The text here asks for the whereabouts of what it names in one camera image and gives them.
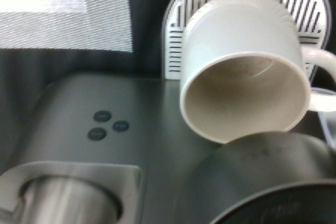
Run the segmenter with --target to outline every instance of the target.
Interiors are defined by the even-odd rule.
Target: espresso machine
[[[336,200],[335,157],[319,114],[307,114],[298,134],[262,134],[229,145],[200,137],[184,121],[179,41],[206,3],[172,2],[163,80],[82,72],[49,86],[0,176],[0,223],[335,223],[326,210]],[[301,41],[325,48],[329,2],[281,3],[299,26],[316,19]],[[311,64],[307,71],[314,77]],[[275,169],[262,172],[263,166]]]

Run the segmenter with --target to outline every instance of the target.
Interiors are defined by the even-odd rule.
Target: stainless steel cup
[[[307,135],[265,133],[200,164],[178,204],[184,224],[336,223],[335,155]]]

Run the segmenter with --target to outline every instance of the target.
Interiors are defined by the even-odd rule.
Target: button
[[[112,117],[113,117],[112,112],[103,110],[95,113],[94,119],[98,122],[107,122],[107,121],[110,121]]]
[[[94,128],[89,131],[88,137],[94,141],[101,141],[107,137],[107,131],[106,131],[106,129],[104,128]]]
[[[128,121],[118,121],[113,125],[113,129],[118,132],[125,132],[130,129],[130,122]]]

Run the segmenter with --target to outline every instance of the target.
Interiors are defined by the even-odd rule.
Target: coffee machine
[[[191,2],[173,1],[169,8],[169,48],[172,24],[187,24],[175,22],[178,10],[188,12]],[[328,19],[328,7],[322,15]],[[184,31],[185,25],[176,28]],[[322,30],[323,40],[329,30]],[[5,223],[173,224],[197,220],[196,211],[211,214],[206,222],[220,223],[221,212],[212,214],[200,206],[188,213],[190,206],[181,203],[193,202],[185,197],[191,178],[223,145],[202,138],[184,121],[179,78],[170,78],[179,71],[167,60],[179,53],[164,52],[166,80],[77,73],[47,88],[0,177]],[[308,113],[293,132],[325,140],[316,113]],[[206,193],[191,193],[193,199],[205,198]]]

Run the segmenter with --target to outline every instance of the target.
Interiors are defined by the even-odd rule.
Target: metal cylinder
[[[182,191],[182,224],[336,223],[336,163],[302,134],[241,138],[202,162]]]
[[[29,184],[16,212],[16,224],[115,224],[113,196],[86,181],[40,178]]]

